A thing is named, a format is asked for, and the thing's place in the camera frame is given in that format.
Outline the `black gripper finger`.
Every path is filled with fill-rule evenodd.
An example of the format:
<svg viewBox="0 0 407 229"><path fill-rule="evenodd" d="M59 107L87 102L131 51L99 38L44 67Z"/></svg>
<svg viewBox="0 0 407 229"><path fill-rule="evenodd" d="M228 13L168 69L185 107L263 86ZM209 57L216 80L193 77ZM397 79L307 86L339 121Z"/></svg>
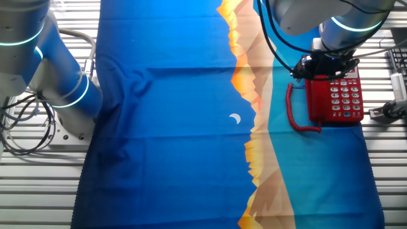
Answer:
<svg viewBox="0 0 407 229"><path fill-rule="evenodd" d="M312 61L311 55L302 55L297 64L292 68L290 76L295 80L312 79L314 77L310 70Z"/></svg>
<svg viewBox="0 0 407 229"><path fill-rule="evenodd" d="M355 71L356 67L359 65L360 59L351 59L345 64L345 70L340 73L340 78L346 77L349 73Z"/></svg>

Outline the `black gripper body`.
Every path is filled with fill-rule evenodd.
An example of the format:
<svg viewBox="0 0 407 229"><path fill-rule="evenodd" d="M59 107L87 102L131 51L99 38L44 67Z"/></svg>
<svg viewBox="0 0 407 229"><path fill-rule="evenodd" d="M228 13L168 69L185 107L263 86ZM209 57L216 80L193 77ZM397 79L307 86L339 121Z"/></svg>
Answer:
<svg viewBox="0 0 407 229"><path fill-rule="evenodd" d="M329 57L325 54L313 53L311 54L313 59L310 70L314 75L327 76L328 78L339 78L340 73L345 70L345 64L348 62L341 58Z"/></svg>

